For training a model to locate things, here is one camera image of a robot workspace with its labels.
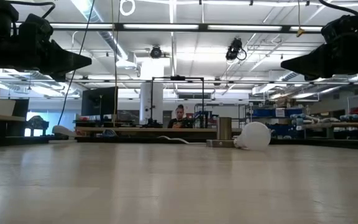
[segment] white ceiling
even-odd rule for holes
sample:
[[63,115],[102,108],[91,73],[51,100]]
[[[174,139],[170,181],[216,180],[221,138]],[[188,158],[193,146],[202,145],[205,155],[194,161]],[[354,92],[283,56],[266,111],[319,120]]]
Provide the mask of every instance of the white ceiling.
[[[47,17],[51,22],[86,22],[86,19],[75,7],[71,0],[54,1],[57,5],[56,9]],[[114,1],[114,7],[111,7],[112,0],[95,0],[95,8],[105,22],[112,21],[112,9],[114,14],[114,22],[118,22],[118,6],[119,1]],[[170,13],[168,4],[157,4],[151,2],[143,2],[135,0],[135,12],[129,16],[119,16],[119,22],[170,22]],[[124,9],[129,10],[130,3],[125,3]],[[48,7],[34,6],[18,6],[15,8],[20,13],[20,20],[23,21],[28,13],[42,15]],[[300,21],[304,25],[325,25],[333,19],[337,19],[344,13],[334,9],[324,8],[317,15],[315,12],[319,10],[317,6],[301,6]],[[177,5],[178,23],[202,23],[202,6],[198,4]],[[295,7],[270,7],[270,6],[228,6],[228,5],[204,5],[204,22],[205,23],[222,23],[222,24],[293,24],[298,23],[298,8]],[[61,47],[71,50],[71,37],[74,32],[55,31],[52,38],[60,44]],[[75,35],[75,43],[73,48],[79,49],[82,42],[84,32],[78,32]],[[177,32],[177,74],[188,77],[203,76],[207,78],[226,77],[225,71],[228,67],[225,59],[227,46],[234,37],[240,37],[243,44],[252,37],[247,33],[196,33],[196,32]],[[271,51],[276,44],[271,40],[282,41],[281,46],[273,52]],[[150,49],[153,45],[160,45],[161,48],[171,55],[171,33],[170,32],[120,32],[118,42],[127,52],[135,52],[138,57],[147,55],[146,49]],[[250,41],[248,47],[257,49],[255,51],[248,50],[248,59],[230,67],[227,76],[232,80],[240,77],[269,79],[269,71],[283,70],[280,67],[281,54],[283,59],[296,57],[297,55],[307,54],[324,42],[322,36],[317,34],[302,35],[295,37],[295,34],[256,34]],[[97,32],[88,32],[84,43],[86,53],[93,54],[93,64],[81,68],[77,71],[77,75],[91,75],[106,78],[114,77],[114,57],[103,57],[105,52],[112,52],[105,41],[100,38]],[[260,65],[249,70],[265,57],[265,54],[271,56],[265,59]],[[165,74],[171,75],[169,59],[165,67]],[[119,69],[118,74],[128,74],[133,78],[137,78],[134,71]],[[88,84],[88,87],[96,87],[98,85]],[[252,85],[237,85],[236,88],[251,88]]]

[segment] computer monitor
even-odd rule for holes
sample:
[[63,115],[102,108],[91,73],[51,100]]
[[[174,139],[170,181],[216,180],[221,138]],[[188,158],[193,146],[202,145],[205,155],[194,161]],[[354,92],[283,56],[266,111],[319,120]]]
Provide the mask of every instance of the computer monitor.
[[116,87],[98,88],[82,92],[82,116],[114,114],[114,102],[117,100]]

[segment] white ring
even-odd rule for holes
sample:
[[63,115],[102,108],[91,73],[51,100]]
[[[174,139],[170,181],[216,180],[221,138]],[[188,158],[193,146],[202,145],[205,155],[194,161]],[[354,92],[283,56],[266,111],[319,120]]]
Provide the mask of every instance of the white ring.
[[[129,12],[125,12],[124,9],[122,8],[122,6],[124,5],[124,2],[127,2],[127,1],[132,3],[132,9]],[[134,0],[121,0],[120,3],[119,3],[119,12],[121,12],[121,14],[123,16],[131,15],[132,13],[134,13],[135,8],[136,8],[136,6],[135,6],[135,1]]]

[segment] man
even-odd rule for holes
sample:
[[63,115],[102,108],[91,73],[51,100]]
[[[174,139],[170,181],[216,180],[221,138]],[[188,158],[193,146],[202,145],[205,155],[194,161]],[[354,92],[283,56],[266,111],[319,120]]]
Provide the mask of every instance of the man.
[[183,105],[178,105],[175,110],[177,117],[169,121],[168,128],[182,128],[183,127],[183,115],[185,113],[185,109]]

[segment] metal base plate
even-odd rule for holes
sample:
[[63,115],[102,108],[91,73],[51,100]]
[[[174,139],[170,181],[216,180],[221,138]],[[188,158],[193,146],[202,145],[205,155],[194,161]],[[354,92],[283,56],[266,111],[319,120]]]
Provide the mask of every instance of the metal base plate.
[[234,147],[234,142],[233,140],[212,139],[212,140],[207,140],[206,145],[208,147]]

